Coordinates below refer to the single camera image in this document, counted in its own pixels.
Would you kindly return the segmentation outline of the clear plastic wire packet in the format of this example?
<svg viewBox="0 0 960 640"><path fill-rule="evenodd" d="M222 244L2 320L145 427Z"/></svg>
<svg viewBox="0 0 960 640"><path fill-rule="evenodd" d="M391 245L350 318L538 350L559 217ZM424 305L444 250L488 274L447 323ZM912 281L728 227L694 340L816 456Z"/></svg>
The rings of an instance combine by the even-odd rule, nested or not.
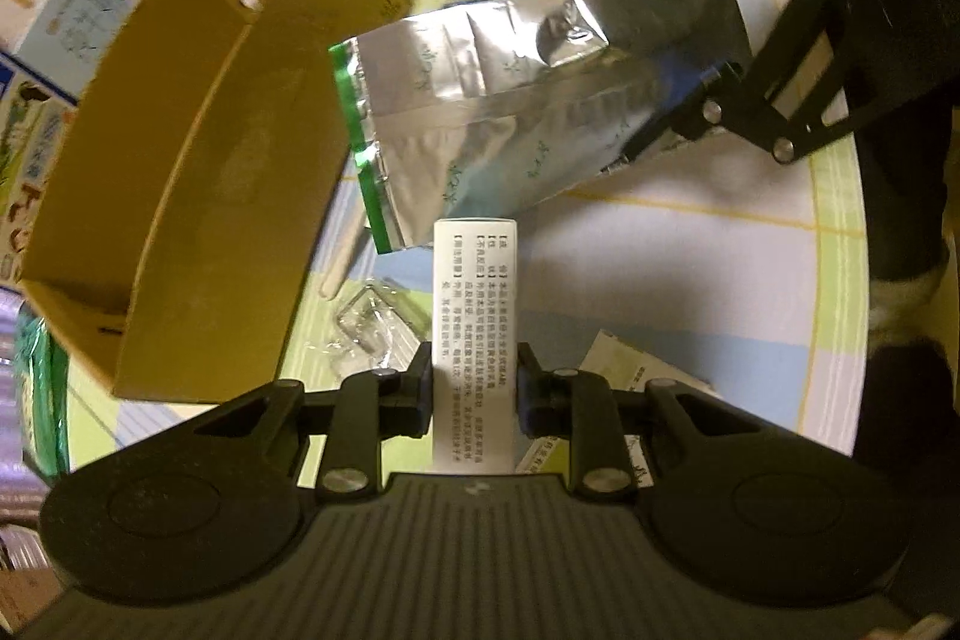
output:
<svg viewBox="0 0 960 640"><path fill-rule="evenodd" d="M334 308L324 347L337 380L366 370L405 370L431 336L428 308L391 280L369 280Z"/></svg>

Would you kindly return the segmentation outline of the long white medicine box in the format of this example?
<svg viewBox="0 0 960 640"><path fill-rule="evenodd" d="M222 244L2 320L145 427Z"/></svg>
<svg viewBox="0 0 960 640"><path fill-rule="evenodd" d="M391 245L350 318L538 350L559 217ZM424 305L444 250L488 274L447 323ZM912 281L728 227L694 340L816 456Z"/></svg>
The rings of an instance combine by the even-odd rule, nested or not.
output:
<svg viewBox="0 0 960 640"><path fill-rule="evenodd" d="M433 229L433 468L514 471L517 224L441 220Z"/></svg>

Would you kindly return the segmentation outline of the silver foil pouch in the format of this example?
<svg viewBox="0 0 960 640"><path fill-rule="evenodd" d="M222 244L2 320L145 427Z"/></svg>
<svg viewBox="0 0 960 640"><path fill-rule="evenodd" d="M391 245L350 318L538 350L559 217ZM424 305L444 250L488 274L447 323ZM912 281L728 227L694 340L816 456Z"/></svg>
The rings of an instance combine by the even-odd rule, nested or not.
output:
<svg viewBox="0 0 960 640"><path fill-rule="evenodd" d="M331 48L377 252L512 218L669 146L669 115L752 52L737 0L477 0Z"/></svg>

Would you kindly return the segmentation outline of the brown cardboard sorting box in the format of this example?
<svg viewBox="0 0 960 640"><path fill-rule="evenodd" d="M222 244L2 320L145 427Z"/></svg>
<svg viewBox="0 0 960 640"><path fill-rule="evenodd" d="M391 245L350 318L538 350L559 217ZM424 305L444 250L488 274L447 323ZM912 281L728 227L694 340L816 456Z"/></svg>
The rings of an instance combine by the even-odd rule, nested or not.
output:
<svg viewBox="0 0 960 640"><path fill-rule="evenodd" d="M99 64L21 284L124 399L277 375L347 156L329 50L409 0L142 0Z"/></svg>

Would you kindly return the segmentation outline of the white Mecobalamin medicine box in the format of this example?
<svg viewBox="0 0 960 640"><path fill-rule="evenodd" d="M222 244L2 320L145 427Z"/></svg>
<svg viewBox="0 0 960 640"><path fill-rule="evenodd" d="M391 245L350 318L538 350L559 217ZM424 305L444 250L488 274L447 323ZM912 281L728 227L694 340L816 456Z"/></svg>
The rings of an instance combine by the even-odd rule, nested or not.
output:
<svg viewBox="0 0 960 640"><path fill-rule="evenodd" d="M633 432L633 427L640 425L646 386L651 381L670 380L715 398L719 396L708 381L695 378L679 367L631 346L610 331L601 330L592 341L581 365L574 369L566 367L550 372L540 364L532 347L527 342L521 342L517 358L517 414L524 416L530 413L534 422L566 422L569 420L571 392L568 385L563 385L562 378L569 380L579 374L596 374L607 380L619 406L626 450L638 487L651 487L654 484L651 466L644 453L643 437Z"/></svg>

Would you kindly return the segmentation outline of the green tea package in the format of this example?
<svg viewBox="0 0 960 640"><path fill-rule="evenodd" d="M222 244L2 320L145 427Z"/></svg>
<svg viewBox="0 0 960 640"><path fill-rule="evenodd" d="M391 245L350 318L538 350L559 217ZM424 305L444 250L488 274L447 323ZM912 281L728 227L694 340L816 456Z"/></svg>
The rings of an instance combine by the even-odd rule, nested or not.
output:
<svg viewBox="0 0 960 640"><path fill-rule="evenodd" d="M52 484L70 471L68 356L29 304L16 317L13 374L26 461Z"/></svg>

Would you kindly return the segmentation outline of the dark blue milk carton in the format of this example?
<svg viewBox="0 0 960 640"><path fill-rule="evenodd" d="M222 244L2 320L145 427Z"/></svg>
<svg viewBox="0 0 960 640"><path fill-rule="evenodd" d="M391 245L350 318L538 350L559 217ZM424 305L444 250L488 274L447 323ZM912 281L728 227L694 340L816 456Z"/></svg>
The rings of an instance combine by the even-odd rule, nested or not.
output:
<svg viewBox="0 0 960 640"><path fill-rule="evenodd" d="M2 286L20 291L21 268L47 182L76 119L75 97L2 50Z"/></svg>

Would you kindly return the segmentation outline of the white speckled spoon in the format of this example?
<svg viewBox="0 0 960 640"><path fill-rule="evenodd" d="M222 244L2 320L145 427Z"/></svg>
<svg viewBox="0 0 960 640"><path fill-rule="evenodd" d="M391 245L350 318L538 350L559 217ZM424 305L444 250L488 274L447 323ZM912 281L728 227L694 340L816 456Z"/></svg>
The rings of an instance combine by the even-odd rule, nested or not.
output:
<svg viewBox="0 0 960 640"><path fill-rule="evenodd" d="M329 263L325 266L324 273L320 275L319 296L322 299L333 301L338 296L343 281L347 279L348 269L350 269L356 249L363 242L364 227L366 227L364 211L358 209L343 229L340 242L335 247L335 252L332 253Z"/></svg>

